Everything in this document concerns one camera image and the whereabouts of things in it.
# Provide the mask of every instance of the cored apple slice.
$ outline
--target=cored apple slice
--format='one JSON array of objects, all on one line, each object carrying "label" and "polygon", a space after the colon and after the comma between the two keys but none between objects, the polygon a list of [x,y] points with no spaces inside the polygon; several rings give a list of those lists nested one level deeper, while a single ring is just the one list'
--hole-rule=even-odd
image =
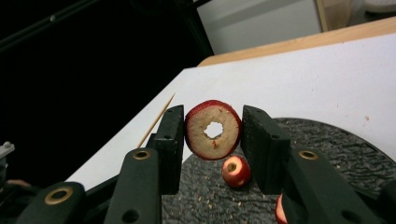
[{"label": "cored apple slice", "polygon": [[221,176],[231,188],[240,188],[250,180],[250,167],[244,158],[233,155],[223,163]]},{"label": "cored apple slice", "polygon": [[[222,133],[210,136],[205,131],[212,123],[222,126]],[[233,108],[219,100],[195,106],[185,118],[185,140],[190,151],[203,160],[223,159],[236,149],[240,140],[241,119]]]}]

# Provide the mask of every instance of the white surface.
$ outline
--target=white surface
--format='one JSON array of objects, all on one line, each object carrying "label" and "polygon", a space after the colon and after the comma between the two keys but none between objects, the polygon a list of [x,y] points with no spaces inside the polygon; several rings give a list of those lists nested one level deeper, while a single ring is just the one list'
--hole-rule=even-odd
[{"label": "white surface", "polygon": [[[90,189],[117,175],[125,154],[136,148],[173,93],[169,107],[184,105],[185,114],[202,101],[218,99],[239,116],[243,105],[252,105],[272,118],[325,122],[367,140],[396,161],[395,58],[396,35],[384,35],[185,69],[67,181]],[[190,154],[184,147],[183,161]]]},{"label": "white surface", "polygon": [[198,13],[215,54],[321,32],[315,0],[212,0]]}]

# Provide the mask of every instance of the apple core hole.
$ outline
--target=apple core hole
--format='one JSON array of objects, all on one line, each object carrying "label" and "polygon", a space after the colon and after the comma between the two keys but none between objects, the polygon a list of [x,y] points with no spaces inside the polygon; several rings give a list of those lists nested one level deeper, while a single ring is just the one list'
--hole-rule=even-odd
[{"label": "apple core hole", "polygon": [[205,134],[210,138],[210,139],[216,139],[219,138],[223,133],[223,127],[222,124],[218,122],[212,121],[209,125],[207,125],[205,129]]},{"label": "apple core hole", "polygon": [[227,170],[228,170],[228,172],[232,172],[232,171],[234,171],[235,169],[236,169],[236,164],[235,164],[235,163],[231,162],[231,163],[229,163],[229,164],[227,165]]}]

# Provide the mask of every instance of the dark background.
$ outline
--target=dark background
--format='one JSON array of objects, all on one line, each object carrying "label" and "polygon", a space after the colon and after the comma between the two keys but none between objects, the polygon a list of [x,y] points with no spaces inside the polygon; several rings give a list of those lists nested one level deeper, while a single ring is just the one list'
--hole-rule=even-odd
[{"label": "dark background", "polygon": [[8,179],[65,181],[182,69],[211,55],[176,2],[0,3],[0,144],[16,147]]}]

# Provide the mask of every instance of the wooden skewer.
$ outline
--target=wooden skewer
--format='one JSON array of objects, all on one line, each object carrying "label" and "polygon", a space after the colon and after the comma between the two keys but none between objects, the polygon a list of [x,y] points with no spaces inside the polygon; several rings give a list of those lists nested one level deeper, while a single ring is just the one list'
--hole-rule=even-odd
[{"label": "wooden skewer", "polygon": [[154,122],[148,128],[148,130],[145,133],[145,135],[143,136],[142,140],[140,140],[140,143],[137,145],[137,148],[140,148],[143,145],[143,143],[145,142],[146,138],[151,133],[151,130],[154,128],[155,124],[157,124],[158,120],[163,116],[163,112],[165,112],[166,108],[168,108],[168,106],[171,104],[174,96],[175,96],[175,93],[172,95],[172,97],[169,99],[169,101],[166,103],[166,105],[163,106],[163,109],[161,110],[160,114],[157,116],[157,118],[154,120]]}]

